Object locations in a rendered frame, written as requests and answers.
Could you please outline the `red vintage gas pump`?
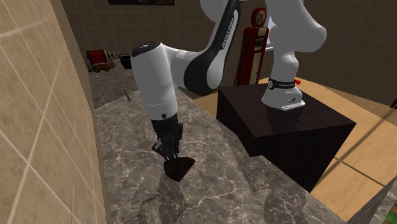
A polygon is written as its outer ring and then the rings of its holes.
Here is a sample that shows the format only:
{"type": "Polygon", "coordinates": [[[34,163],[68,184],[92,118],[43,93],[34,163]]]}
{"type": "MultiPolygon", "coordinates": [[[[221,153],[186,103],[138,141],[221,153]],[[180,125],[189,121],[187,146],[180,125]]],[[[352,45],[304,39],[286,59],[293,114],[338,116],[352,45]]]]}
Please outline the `red vintage gas pump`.
{"type": "Polygon", "coordinates": [[[235,86],[258,83],[269,34],[264,26],[266,18],[265,8],[255,8],[250,18],[251,27],[243,31],[235,86]]]}

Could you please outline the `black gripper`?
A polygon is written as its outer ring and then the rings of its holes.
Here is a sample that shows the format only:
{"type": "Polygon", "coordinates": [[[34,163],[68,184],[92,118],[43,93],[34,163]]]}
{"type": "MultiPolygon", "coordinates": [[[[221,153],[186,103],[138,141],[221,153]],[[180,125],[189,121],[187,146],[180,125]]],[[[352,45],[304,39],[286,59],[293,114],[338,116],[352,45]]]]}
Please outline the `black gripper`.
{"type": "Polygon", "coordinates": [[[152,150],[167,160],[178,158],[179,141],[183,135],[183,124],[179,123],[178,114],[163,120],[151,120],[151,123],[157,135],[157,143],[152,150]]]}

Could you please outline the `black box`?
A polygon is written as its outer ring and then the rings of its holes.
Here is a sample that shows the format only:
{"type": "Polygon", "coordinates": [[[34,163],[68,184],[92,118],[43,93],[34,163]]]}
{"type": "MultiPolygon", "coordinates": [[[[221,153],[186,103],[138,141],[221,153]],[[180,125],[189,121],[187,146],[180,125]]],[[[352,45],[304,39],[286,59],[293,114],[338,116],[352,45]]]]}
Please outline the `black box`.
{"type": "Polygon", "coordinates": [[[132,69],[129,53],[119,55],[119,60],[120,60],[121,65],[124,67],[124,69],[132,69]]]}

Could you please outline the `red toy wagon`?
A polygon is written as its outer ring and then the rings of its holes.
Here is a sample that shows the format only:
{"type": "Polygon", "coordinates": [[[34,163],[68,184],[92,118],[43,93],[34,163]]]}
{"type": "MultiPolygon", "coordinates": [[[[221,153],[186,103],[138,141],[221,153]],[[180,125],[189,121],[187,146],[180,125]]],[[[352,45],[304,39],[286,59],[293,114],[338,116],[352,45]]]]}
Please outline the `red toy wagon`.
{"type": "Polygon", "coordinates": [[[88,72],[99,73],[101,71],[108,72],[110,69],[116,67],[113,62],[115,59],[115,53],[106,50],[90,50],[86,51],[86,67],[88,72]]]}

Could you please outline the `dark brown bowl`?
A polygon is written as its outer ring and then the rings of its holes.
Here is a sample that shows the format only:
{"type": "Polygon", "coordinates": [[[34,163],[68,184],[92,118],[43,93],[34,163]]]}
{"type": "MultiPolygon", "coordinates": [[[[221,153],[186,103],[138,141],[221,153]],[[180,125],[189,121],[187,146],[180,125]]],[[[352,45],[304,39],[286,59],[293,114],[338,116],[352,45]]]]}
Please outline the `dark brown bowl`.
{"type": "Polygon", "coordinates": [[[178,157],[167,160],[164,162],[164,172],[168,178],[180,182],[194,163],[195,160],[190,157],[178,157]]]}

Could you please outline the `dark robot stand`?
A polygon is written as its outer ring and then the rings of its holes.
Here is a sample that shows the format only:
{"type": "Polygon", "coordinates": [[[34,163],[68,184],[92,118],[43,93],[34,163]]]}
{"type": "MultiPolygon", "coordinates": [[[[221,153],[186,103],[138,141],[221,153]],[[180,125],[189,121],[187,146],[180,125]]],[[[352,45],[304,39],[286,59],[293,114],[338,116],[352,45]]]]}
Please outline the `dark robot stand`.
{"type": "Polygon", "coordinates": [[[266,84],[220,87],[216,118],[250,157],[263,156],[308,192],[356,123],[309,94],[305,106],[282,111],[264,105],[266,84]]]}

